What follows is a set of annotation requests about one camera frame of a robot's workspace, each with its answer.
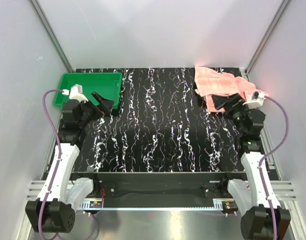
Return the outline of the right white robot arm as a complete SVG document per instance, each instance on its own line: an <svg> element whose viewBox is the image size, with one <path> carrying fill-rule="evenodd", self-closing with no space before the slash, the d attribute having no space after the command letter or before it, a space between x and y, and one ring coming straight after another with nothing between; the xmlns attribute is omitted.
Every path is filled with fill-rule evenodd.
<svg viewBox="0 0 306 240"><path fill-rule="evenodd" d="M282 240L291 222L291 214L283 209L269 179L266 159L276 149L264 151L260 139L266 115L259 109L265 100L264 92L255 91L248 100L239 93L212 96L216 110L224 109L239 131L236 148L247 180L225 178L220 194L233 197L241 213L241 233L246 240Z"/></svg>

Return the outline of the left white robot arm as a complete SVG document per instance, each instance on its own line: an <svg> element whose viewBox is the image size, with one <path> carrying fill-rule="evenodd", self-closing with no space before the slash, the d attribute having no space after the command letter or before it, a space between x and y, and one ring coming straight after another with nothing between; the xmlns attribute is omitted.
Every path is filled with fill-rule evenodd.
<svg viewBox="0 0 306 240"><path fill-rule="evenodd" d="M114 106L114 101L95 91L92 96L98 105L80 92L67 89L57 92L69 99L62 106L59 128L55 128L51 118L47 117L56 138L52 165L36 200L29 200L25 206L33 230L42 239L46 238L45 233L57 236L71 232L76 211L84 199L100 194L100 184L87 177L77 179L71 189L67 186L85 138L85 127L91 121L110 115Z"/></svg>

